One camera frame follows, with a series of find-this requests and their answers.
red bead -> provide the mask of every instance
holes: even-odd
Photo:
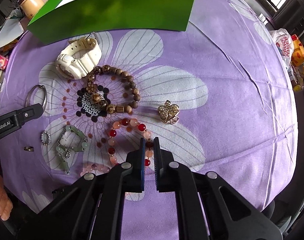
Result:
[[[146,129],[145,124],[140,123],[140,124],[138,125],[138,129],[139,129],[141,132],[143,132],[143,131]]]
[[[110,131],[110,136],[111,137],[115,137],[116,136],[116,131],[115,130],[111,130]]]
[[[151,164],[151,161],[148,159],[145,159],[145,166],[150,166],[150,164]]]
[[[127,126],[128,125],[128,119],[124,118],[122,120],[122,125]]]
[[[110,147],[107,151],[111,155],[115,153],[115,149],[113,147]]]

wooden bead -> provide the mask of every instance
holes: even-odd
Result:
[[[117,74],[118,76],[121,76],[122,72],[123,72],[123,69],[118,68],[118,69],[116,70],[116,74]]]
[[[87,82],[88,83],[93,83],[96,80],[96,75],[95,74],[87,74]]]
[[[133,101],[132,103],[129,104],[130,107],[132,107],[133,109],[137,109],[138,108],[138,102]]]
[[[124,113],[124,105],[117,105],[116,106],[117,113]]]
[[[117,68],[115,67],[110,67],[110,73],[115,74],[116,73]]]
[[[106,107],[106,112],[108,112],[109,114],[114,114],[116,112],[116,105],[108,105]]]
[[[128,85],[130,86],[130,88],[136,87],[136,83],[134,81],[130,82]]]
[[[86,87],[86,92],[89,94],[96,93],[97,92],[97,85],[88,83]]]
[[[125,110],[126,113],[132,112],[132,108],[130,106],[128,106],[128,105],[125,106],[124,110]]]
[[[134,80],[133,76],[127,76],[126,77],[127,82],[132,82]]]
[[[133,96],[133,99],[138,102],[141,100],[141,96],[139,94],[136,94]]]
[[[101,94],[98,94],[98,93],[93,94],[92,99],[95,104],[98,104],[102,100],[102,96],[101,96]]]
[[[94,67],[93,72],[95,75],[98,75],[102,72],[102,68],[100,66],[96,66]]]
[[[108,72],[109,70],[110,70],[110,65],[104,65],[103,67],[102,67],[102,70],[103,70],[103,72]]]
[[[101,101],[99,102],[99,104],[100,104],[100,106],[101,106],[102,109],[105,109],[106,106],[108,105],[108,103],[107,103],[106,100],[101,100]]]
[[[127,71],[123,71],[123,72],[122,72],[122,77],[123,77],[123,78],[126,78],[127,76],[128,76],[128,72],[127,72]]]
[[[137,94],[138,94],[138,92],[139,92],[139,91],[138,91],[138,89],[137,89],[137,88],[133,88],[133,89],[132,89],[132,94],[133,94],[133,95],[137,95]]]

silver bangle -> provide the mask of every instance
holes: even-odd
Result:
[[[48,131],[42,132],[41,141],[44,146],[48,146],[50,144],[50,133]]]
[[[44,85],[36,85],[36,86],[33,86],[32,89],[30,90],[30,92],[28,93],[27,95],[27,98],[26,98],[26,104],[25,106],[28,107],[30,106],[30,101],[31,101],[31,97],[32,97],[32,94],[34,92],[34,90],[36,88],[39,88],[40,90],[43,90],[44,91],[44,94],[45,94],[45,97],[44,97],[44,102],[43,102],[43,112],[45,111],[46,109],[46,105],[47,105],[47,91],[46,91],[46,87]]]

silver ring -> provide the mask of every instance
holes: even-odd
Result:
[[[50,133],[48,131],[43,131],[42,132],[41,141],[42,141],[42,144],[44,146],[48,146],[50,144]]]
[[[34,147],[32,147],[32,146],[26,146],[26,147],[24,147],[24,151],[33,152],[34,151]]]
[[[44,94],[45,94],[45,97],[44,97],[44,102],[43,102],[43,112],[45,111],[46,109],[46,105],[47,105],[47,91],[46,91],[46,87],[44,85],[36,85],[36,86],[33,86],[32,89],[30,90],[30,92],[28,93],[27,95],[27,98],[26,98],[26,104],[25,106],[28,107],[30,106],[30,101],[31,101],[31,97],[32,97],[32,94],[34,92],[34,90],[36,88],[39,88],[40,90],[43,90],[44,91]]]

yellow box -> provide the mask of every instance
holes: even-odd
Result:
[[[294,51],[292,53],[291,60],[296,67],[299,67],[302,63],[304,63],[304,47],[297,35],[292,35],[291,38],[294,45]]]

